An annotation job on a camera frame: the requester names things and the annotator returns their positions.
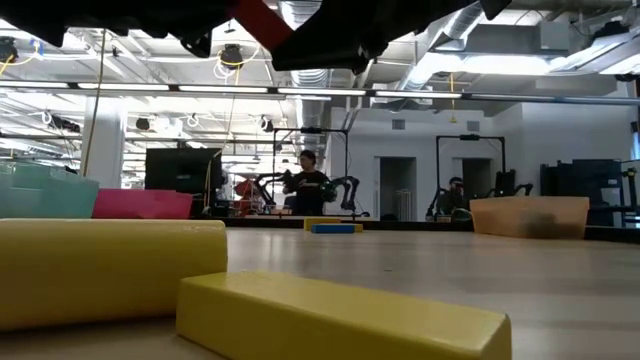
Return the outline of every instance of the person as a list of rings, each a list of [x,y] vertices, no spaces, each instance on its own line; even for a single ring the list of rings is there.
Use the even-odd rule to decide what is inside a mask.
[[[440,215],[451,215],[455,209],[469,210],[462,178],[454,176],[449,180],[449,190],[438,196],[436,209]]]
[[[302,171],[293,177],[289,185],[285,185],[284,193],[296,193],[293,215],[319,216],[324,213],[322,184],[329,178],[316,170],[316,154],[310,150],[300,153],[300,167]]]

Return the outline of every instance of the ceiling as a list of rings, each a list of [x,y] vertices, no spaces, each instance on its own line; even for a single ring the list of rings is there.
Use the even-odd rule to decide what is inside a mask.
[[[276,1],[269,5],[279,13]],[[516,0],[496,19],[482,24],[533,26],[542,20],[568,22],[599,16],[604,13],[626,11],[630,1],[621,0]],[[70,29],[64,39],[62,48],[42,44],[38,53],[34,54],[34,41],[31,35],[20,31],[0,20],[0,36],[16,38],[19,61],[30,59],[21,66],[8,66],[0,80],[29,81],[62,81],[62,82],[96,82],[100,71],[101,31],[97,29]],[[219,63],[219,58],[198,59],[193,57],[180,45],[180,42],[169,36],[165,39],[153,39],[139,30],[133,30],[129,36],[120,37],[107,33],[105,38],[105,60],[103,81],[109,83],[167,83],[167,84],[228,84],[254,86],[292,86],[289,72],[277,72],[270,62],[270,54],[264,50],[253,37],[238,23],[231,21],[214,29],[212,54],[218,54],[225,44],[240,45],[243,58],[251,59],[237,71],[229,71]],[[419,60],[416,36],[408,34],[389,44],[384,54],[371,65],[366,78],[356,78],[348,70],[331,70],[329,86],[332,88],[351,88],[356,81],[363,87],[370,88],[374,84],[389,84],[399,81],[409,68]],[[476,74],[455,72],[453,74],[434,74],[428,86],[435,90],[500,92],[500,93],[544,93],[554,91],[578,94],[603,95],[608,91],[611,77],[601,75],[584,75],[566,77],[514,76]],[[292,99],[247,99],[247,98],[188,98],[160,96],[123,96],[129,111],[128,137],[163,137],[162,132],[143,132],[136,129],[139,117],[157,119],[173,119],[182,121],[183,134],[192,141],[205,139],[219,141],[236,139],[243,141],[269,141],[272,134],[265,134],[260,129],[260,120],[271,119],[276,126],[297,127],[300,119],[296,118],[300,101]],[[329,102],[331,106],[343,104],[343,100]],[[7,134],[45,135],[66,134],[43,122],[43,114],[51,113],[74,121],[82,126],[85,116],[86,99],[83,95],[45,94],[34,92],[3,91],[0,88],[0,129]],[[485,116],[493,116],[504,108],[504,104],[489,102],[458,102],[459,110],[483,111]],[[450,109],[451,101],[435,100],[431,110],[438,112]],[[302,139],[292,134],[289,140],[293,145],[283,147],[282,156],[294,156]],[[28,145],[40,145],[44,150],[57,152],[60,156],[71,154],[79,158],[82,144],[79,140],[60,141],[46,140],[29,142],[16,140]],[[5,141],[8,152],[26,150],[14,148]],[[128,141],[125,149],[125,171],[139,173],[144,170],[141,154],[146,147],[175,146],[166,142]],[[272,149],[268,144],[252,145],[244,143],[232,149],[227,146],[225,154],[235,151],[236,155],[244,155],[252,159],[256,154],[268,155]]]

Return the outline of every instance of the black monitor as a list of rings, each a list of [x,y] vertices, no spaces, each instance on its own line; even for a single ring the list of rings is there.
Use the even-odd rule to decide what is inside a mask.
[[[209,188],[222,186],[220,149],[147,149],[145,189],[204,193],[211,164]]]

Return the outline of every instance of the white pillar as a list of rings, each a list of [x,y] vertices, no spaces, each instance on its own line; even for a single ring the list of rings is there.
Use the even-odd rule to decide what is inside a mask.
[[[127,109],[122,99],[100,97],[91,146],[88,149],[95,103],[95,97],[87,97],[82,129],[81,174],[85,173],[86,168],[87,177],[98,181],[100,188],[119,189],[122,180]]]

